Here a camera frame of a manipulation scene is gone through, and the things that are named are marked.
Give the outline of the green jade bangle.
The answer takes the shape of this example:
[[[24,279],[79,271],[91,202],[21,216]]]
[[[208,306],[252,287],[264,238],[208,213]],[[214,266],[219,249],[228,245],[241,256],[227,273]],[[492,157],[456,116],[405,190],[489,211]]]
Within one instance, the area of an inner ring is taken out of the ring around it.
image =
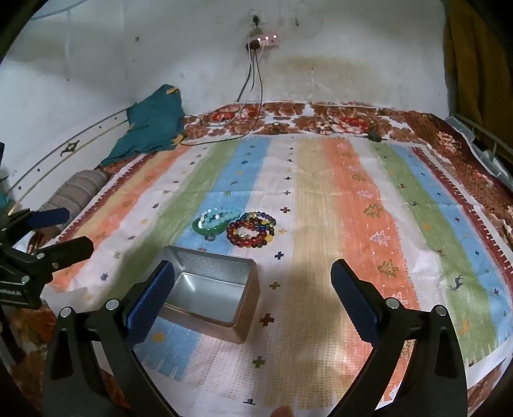
[[[222,234],[228,227],[228,222],[219,222],[219,220],[213,220],[207,223],[207,219],[201,217],[196,218],[192,222],[193,230],[204,237],[208,242],[213,242],[219,234]]]

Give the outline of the grey striped bolster pillow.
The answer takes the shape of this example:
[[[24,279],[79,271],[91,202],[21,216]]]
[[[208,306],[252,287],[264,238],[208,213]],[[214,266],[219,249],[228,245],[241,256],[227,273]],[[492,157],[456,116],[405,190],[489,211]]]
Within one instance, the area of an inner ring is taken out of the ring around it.
[[[84,210],[108,179],[109,176],[99,170],[83,170],[74,174],[39,209],[67,209],[70,214],[68,220],[56,226],[43,228],[41,232],[49,238],[60,234]]]

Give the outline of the silver metal tin box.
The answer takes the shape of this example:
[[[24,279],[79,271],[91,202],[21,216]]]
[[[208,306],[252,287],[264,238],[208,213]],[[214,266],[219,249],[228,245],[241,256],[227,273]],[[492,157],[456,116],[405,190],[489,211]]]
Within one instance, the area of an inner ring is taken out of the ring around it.
[[[161,249],[151,266],[162,260],[174,275],[161,318],[223,341],[246,341],[260,295],[254,260],[177,246]]]

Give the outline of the teal cloth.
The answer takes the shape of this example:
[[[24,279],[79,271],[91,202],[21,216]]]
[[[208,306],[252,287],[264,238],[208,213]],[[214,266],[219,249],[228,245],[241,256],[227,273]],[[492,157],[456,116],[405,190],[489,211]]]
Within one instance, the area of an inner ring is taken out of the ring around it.
[[[185,113],[179,88],[164,84],[140,103],[127,110],[129,129],[117,140],[99,166],[120,162],[132,156],[151,154],[176,147],[184,136]]]

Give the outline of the small black charger device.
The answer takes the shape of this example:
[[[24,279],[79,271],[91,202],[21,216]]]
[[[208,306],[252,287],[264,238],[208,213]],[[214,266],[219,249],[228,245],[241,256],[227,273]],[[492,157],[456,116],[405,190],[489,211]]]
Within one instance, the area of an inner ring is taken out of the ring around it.
[[[373,130],[369,131],[366,137],[373,142],[381,142],[383,140],[382,136],[378,132]]]

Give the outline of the white power strip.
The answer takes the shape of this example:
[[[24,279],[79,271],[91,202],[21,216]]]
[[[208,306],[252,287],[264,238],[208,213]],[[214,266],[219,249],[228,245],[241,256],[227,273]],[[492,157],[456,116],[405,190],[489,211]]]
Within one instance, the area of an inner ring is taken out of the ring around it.
[[[263,34],[249,37],[245,48],[249,50],[272,49],[279,45],[280,39],[276,34]]]

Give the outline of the brown hanging curtain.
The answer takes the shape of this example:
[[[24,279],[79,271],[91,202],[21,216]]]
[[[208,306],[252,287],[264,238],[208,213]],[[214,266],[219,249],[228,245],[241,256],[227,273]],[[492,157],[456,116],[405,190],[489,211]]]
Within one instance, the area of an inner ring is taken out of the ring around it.
[[[512,145],[512,68],[467,1],[446,1],[444,58],[453,111]]]

